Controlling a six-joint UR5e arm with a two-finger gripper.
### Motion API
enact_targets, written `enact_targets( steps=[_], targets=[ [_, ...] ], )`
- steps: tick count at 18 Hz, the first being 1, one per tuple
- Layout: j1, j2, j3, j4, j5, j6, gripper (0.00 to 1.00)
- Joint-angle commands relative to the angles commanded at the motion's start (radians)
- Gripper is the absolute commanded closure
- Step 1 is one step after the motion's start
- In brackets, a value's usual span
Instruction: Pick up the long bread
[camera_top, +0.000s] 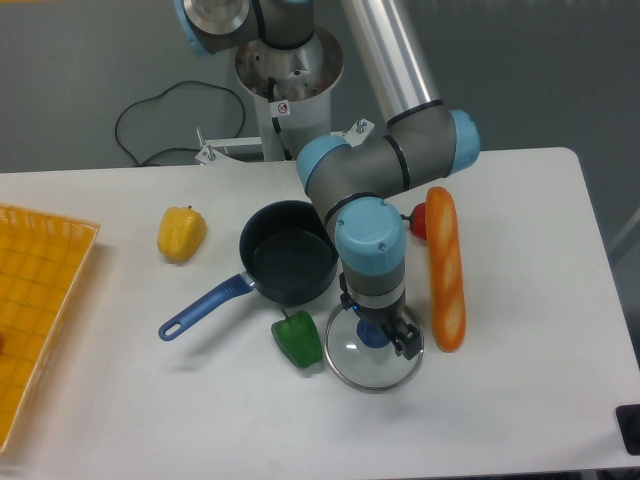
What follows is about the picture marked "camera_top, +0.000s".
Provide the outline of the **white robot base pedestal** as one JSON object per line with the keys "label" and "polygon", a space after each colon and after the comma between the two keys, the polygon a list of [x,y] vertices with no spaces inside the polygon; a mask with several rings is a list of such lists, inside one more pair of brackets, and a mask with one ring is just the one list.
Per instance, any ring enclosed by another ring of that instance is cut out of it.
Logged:
{"label": "white robot base pedestal", "polygon": [[305,45],[291,50],[261,40],[244,44],[236,52],[235,70],[254,101],[259,135],[201,139],[198,162],[257,151],[266,161],[296,158],[310,141],[331,133],[331,91],[343,72],[343,53],[327,30],[317,27]]}

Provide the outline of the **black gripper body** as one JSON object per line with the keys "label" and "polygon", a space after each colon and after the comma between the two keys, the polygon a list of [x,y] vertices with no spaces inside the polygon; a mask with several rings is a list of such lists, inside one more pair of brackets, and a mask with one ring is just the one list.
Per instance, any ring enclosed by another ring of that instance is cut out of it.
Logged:
{"label": "black gripper body", "polygon": [[406,303],[403,280],[393,290],[381,295],[365,295],[357,291],[347,282],[344,273],[339,275],[339,286],[343,310],[353,310],[360,319],[378,325],[386,336],[404,336],[408,333],[408,324],[403,319]]}

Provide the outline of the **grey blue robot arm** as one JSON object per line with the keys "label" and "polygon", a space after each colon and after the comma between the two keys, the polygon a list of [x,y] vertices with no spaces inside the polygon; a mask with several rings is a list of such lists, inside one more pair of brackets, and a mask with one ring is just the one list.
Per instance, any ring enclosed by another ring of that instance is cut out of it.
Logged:
{"label": "grey blue robot arm", "polygon": [[357,146],[330,132],[330,93],[343,57],[316,24],[312,2],[175,5],[193,49],[235,50],[264,157],[295,161],[342,262],[345,305],[412,358],[418,333],[401,317],[406,238],[385,201],[471,166],[479,134],[466,113],[444,107],[403,2],[347,1],[343,8],[388,129]]}

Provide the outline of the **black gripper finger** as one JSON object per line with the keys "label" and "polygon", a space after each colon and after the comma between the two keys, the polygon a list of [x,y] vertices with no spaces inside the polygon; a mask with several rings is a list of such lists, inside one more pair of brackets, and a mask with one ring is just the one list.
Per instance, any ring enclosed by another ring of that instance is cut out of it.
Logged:
{"label": "black gripper finger", "polygon": [[384,324],[381,326],[381,330],[384,336],[386,337],[386,339],[388,340],[389,344],[393,347],[395,355],[399,356],[400,344],[396,336],[395,328],[390,326],[389,324]]}
{"label": "black gripper finger", "polygon": [[419,329],[413,324],[401,322],[396,327],[394,345],[397,356],[413,359],[419,354]]}

